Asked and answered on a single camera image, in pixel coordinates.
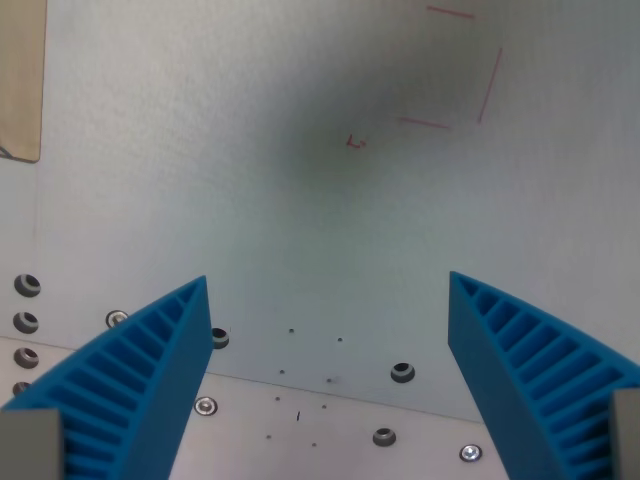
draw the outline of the metal screw head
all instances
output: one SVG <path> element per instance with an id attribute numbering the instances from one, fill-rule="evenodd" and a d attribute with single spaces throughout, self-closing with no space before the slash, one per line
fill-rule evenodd
<path id="1" fill-rule="evenodd" d="M 127 318 L 129 318 L 129 315 L 127 315 L 122 310 L 112 310 L 109 313 L 107 313 L 105 322 L 107 324 L 107 327 L 113 328 L 119 323 L 124 322 Z"/>
<path id="2" fill-rule="evenodd" d="M 460 459 L 463 462 L 477 462 L 482 457 L 482 449 L 478 445 L 465 445 L 460 449 Z"/>
<path id="3" fill-rule="evenodd" d="M 204 417 L 210 417 L 218 411 L 218 402 L 211 397 L 200 397 L 194 403 L 193 408 Z"/>

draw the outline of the white metal plate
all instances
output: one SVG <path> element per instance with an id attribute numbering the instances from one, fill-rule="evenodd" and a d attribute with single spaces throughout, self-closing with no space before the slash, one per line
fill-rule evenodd
<path id="1" fill-rule="evenodd" d="M 34 341 L 206 274 L 212 372 L 478 420 L 460 270 L 640 360 L 640 4 L 428 4 L 50 0 Z"/>
<path id="2" fill-rule="evenodd" d="M 20 347 L 40 357 L 34 370 L 13 362 Z M 11 398 L 14 383 L 33 382 L 69 353 L 0 338 L 0 405 Z M 172 480 L 507 480 L 478 423 L 211 374 L 198 396 L 213 397 L 219 410 L 212 417 L 192 412 Z M 392 447 L 373 444 L 373 432 L 382 427 L 396 432 Z M 483 450 L 477 463 L 458 458 L 468 443 Z"/>

